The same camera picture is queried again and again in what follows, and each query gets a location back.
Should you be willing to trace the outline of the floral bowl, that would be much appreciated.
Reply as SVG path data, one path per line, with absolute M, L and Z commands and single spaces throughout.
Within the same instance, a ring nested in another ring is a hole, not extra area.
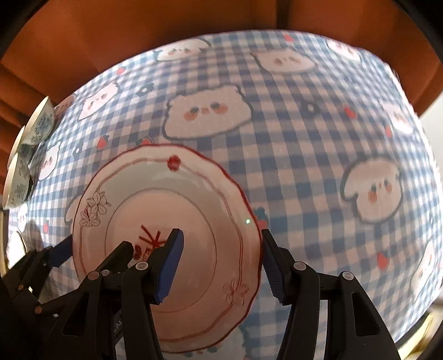
M 20 129 L 20 132 L 18 133 L 16 139 L 14 140 L 14 144 L 12 146 L 11 152 L 7 160 L 7 168 L 9 168 L 9 166 L 11 165 L 11 162 L 16 153 L 18 153 L 21 157 L 23 157 L 27 164 L 29 164 L 32 160 L 33 154 L 35 152 L 35 147 L 33 145 L 25 144 L 22 141 L 22 135 L 24 129 L 25 127 L 22 127 Z
M 21 142 L 26 145 L 42 143 L 53 130 L 55 113 L 53 104 L 46 96 L 35 108 L 22 133 Z
M 16 153 L 7 171 L 2 196 L 3 209 L 21 206 L 32 191 L 33 180 L 25 158 Z

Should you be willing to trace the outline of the blue checkered cartoon tablecloth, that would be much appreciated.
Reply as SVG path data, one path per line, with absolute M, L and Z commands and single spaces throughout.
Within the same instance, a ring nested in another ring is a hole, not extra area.
M 15 158 L 8 235 L 71 257 L 40 298 L 79 287 L 122 241 L 148 261 L 185 236 L 153 307 L 166 359 L 275 359 L 290 309 L 261 230 L 297 262 L 358 282 L 398 341 L 442 285 L 442 179 L 419 118 L 377 56 L 303 32 L 170 43 L 64 99 Z

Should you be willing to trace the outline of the orange curtain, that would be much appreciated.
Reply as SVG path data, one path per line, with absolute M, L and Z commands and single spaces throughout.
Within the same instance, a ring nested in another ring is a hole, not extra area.
M 283 30 L 374 53 L 423 114 L 442 94 L 440 1 L 3 1 L 1 166 L 35 107 L 147 50 L 198 35 Z

